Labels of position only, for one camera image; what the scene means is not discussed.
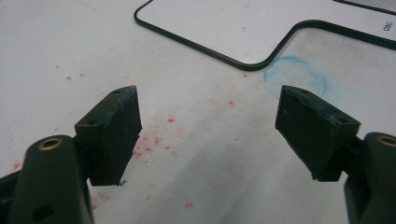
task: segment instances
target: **brass screw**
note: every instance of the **brass screw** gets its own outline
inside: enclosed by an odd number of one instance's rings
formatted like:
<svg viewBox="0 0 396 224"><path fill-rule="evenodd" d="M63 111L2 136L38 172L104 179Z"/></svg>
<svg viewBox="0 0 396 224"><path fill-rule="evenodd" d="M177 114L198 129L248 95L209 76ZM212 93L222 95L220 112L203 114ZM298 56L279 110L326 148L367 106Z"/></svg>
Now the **brass screw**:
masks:
<svg viewBox="0 0 396 224"><path fill-rule="evenodd" d="M394 137L382 135L382 136L378 136L376 140L389 147L396 147L396 138Z"/></svg>
<svg viewBox="0 0 396 224"><path fill-rule="evenodd" d="M41 151L53 150L60 146L64 140L62 138L49 138L44 140L38 145L38 149Z"/></svg>

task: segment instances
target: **black rubber seal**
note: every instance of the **black rubber seal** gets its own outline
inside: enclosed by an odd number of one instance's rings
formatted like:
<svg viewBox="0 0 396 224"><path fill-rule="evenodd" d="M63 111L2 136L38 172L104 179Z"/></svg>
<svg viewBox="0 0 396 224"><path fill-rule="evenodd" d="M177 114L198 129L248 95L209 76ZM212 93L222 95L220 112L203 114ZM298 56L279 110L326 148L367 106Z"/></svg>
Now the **black rubber seal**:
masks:
<svg viewBox="0 0 396 224"><path fill-rule="evenodd" d="M271 61L276 57L276 55L283 49L283 47L288 43L288 41L291 39L291 37L299 30L304 29L304 28L318 28L321 30L325 30L328 32L332 32L335 34L339 35L344 35L347 37L351 37L354 39L358 39L370 44L374 44L383 48L387 49L396 49L396 41L393 40L388 40L386 38L378 37L375 35L368 35L363 32L359 32L356 30L352 30L349 28L346 28L344 26L336 25L333 23L329 23L326 21L301 21L297 24L295 24L290 31L283 37L283 39L280 41L280 43L276 46L274 51L270 54L270 56L265 59L264 61L260 63L241 63L233 58L230 58L224 54L218 53L217 51L214 51L213 49L209 49L207 47L204 47L202 45L199 45L195 42L192 42L184 37L181 37L179 35L175 35L171 32L168 32L158 26L155 26L153 24L150 24L148 22L142 21L137 17L137 13L145 6L147 6L149 3L151 3L153 0L149 0L146 4L138 8L134 12L134 20L137 22L137 24L146 27L150 29L151 31L154 31L160 35L164 35L168 38L171 38L175 41L177 41L180 44L186 45L192 49L196 49L204 54L207 54L215 59L218 59L224 63L227 63L235 68L238 68L243 71L258 71L266 66L268 66Z"/></svg>
<svg viewBox="0 0 396 224"><path fill-rule="evenodd" d="M388 13L390 15L396 16L396 12L390 11L390 10L386 10L384 8L370 7L370 6L366 6L366 5L359 4L359 3L349 2L349 1L346 1L346 0L333 0L333 1L334 2L338 2L338 3L342 3L342 4L347 4L347 5L354 6L354 7L362 7L362 8L370 9L370 10L373 10L373 11L379 11L379 12L382 12L382 13Z"/></svg>

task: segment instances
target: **white surface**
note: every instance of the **white surface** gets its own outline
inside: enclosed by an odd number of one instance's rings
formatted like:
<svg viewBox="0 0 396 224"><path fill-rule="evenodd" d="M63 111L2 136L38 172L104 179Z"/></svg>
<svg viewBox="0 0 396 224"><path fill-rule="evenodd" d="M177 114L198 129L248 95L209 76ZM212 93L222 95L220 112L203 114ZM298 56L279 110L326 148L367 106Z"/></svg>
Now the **white surface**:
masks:
<svg viewBox="0 0 396 224"><path fill-rule="evenodd" d="M122 187L91 189L96 223L347 223L344 178L312 181L275 130L276 90L315 92L361 121L360 137L396 135L395 51L309 29L244 73L135 24L142 4L0 2L0 175L136 85L142 155Z"/></svg>
<svg viewBox="0 0 396 224"><path fill-rule="evenodd" d="M332 0L154 0L137 17L237 60L261 63L290 29L319 20L396 40L396 16Z"/></svg>

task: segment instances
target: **blue smudge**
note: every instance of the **blue smudge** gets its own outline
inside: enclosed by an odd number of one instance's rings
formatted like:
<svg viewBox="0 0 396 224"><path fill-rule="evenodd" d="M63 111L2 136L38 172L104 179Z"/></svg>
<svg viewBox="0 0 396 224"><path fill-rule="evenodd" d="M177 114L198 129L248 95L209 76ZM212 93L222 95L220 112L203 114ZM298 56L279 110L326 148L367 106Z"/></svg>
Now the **blue smudge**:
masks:
<svg viewBox="0 0 396 224"><path fill-rule="evenodd" d="M264 72L266 89L276 99L280 97L282 85L294 86L323 96L329 89L329 81L306 60L297 56L275 59Z"/></svg>

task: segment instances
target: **printed number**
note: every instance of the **printed number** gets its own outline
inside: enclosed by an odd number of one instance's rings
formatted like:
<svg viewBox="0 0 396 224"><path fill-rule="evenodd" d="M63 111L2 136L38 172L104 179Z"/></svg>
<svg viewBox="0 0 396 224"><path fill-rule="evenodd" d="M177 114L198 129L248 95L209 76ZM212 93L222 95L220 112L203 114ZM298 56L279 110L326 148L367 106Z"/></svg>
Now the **printed number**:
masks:
<svg viewBox="0 0 396 224"><path fill-rule="evenodd" d="M393 22L387 21L384 26L384 31L389 31L392 28Z"/></svg>

